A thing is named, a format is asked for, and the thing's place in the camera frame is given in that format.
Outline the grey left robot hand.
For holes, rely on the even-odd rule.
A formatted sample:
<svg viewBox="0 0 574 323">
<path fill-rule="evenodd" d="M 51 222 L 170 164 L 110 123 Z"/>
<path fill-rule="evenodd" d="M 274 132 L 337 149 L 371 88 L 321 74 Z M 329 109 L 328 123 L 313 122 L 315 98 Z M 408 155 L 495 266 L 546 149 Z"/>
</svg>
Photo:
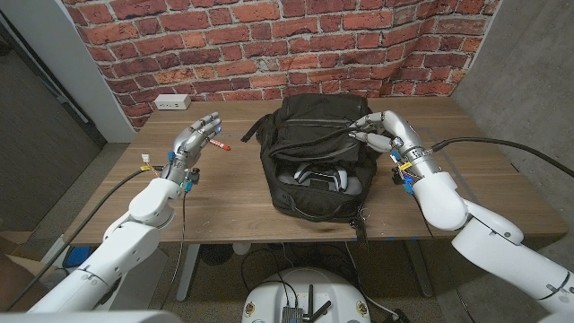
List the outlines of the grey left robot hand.
<svg viewBox="0 0 574 323">
<path fill-rule="evenodd" d="M 185 176 L 185 169 L 191 169 L 196 164 L 201 150 L 221 132 L 221 122 L 219 113 L 213 112 L 180 132 L 171 151 L 173 160 L 165 165 L 161 177 L 179 185 Z"/>
</svg>

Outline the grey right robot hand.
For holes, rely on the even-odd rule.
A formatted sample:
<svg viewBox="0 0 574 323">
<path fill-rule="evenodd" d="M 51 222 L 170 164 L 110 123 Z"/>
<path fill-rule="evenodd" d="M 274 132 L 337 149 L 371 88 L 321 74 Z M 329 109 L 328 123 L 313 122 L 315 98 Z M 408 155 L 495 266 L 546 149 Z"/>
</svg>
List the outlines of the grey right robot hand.
<svg viewBox="0 0 574 323">
<path fill-rule="evenodd" d="M 349 126 L 349 136 L 378 153 L 395 149 L 412 165 L 428 162 L 432 157 L 425 154 L 419 135 L 408 122 L 391 110 L 368 114 Z"/>
</svg>

